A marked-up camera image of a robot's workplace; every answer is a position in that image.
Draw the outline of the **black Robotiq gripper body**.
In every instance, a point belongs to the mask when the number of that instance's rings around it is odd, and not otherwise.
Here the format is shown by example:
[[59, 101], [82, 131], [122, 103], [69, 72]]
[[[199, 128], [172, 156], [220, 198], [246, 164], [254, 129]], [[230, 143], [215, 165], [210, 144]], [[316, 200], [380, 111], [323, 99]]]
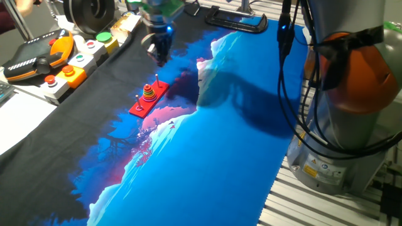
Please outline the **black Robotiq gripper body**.
[[170, 44], [172, 45], [173, 37], [175, 35], [175, 23], [170, 21], [166, 23], [164, 21], [150, 21], [143, 18], [143, 23], [146, 26], [147, 33], [155, 34], [155, 44]]

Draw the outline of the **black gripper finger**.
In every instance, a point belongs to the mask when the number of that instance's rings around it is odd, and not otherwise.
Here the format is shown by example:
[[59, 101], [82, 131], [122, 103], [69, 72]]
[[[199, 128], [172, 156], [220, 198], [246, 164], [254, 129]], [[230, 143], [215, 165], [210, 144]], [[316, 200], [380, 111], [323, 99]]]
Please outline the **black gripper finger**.
[[150, 34], [146, 35], [141, 40], [141, 46], [147, 53], [154, 55], [157, 52], [156, 44], [155, 44], [155, 34], [150, 33]]
[[157, 50], [157, 65], [163, 67], [170, 57], [170, 44], [160, 44], [156, 47]]

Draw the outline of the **person's hand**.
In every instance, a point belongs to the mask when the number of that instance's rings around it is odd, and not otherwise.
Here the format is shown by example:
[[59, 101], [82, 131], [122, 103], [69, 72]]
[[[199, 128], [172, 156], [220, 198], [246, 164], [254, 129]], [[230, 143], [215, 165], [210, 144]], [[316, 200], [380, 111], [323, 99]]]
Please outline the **person's hand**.
[[26, 17], [32, 12], [33, 6], [39, 6], [42, 0], [15, 0], [14, 2], [22, 17]]

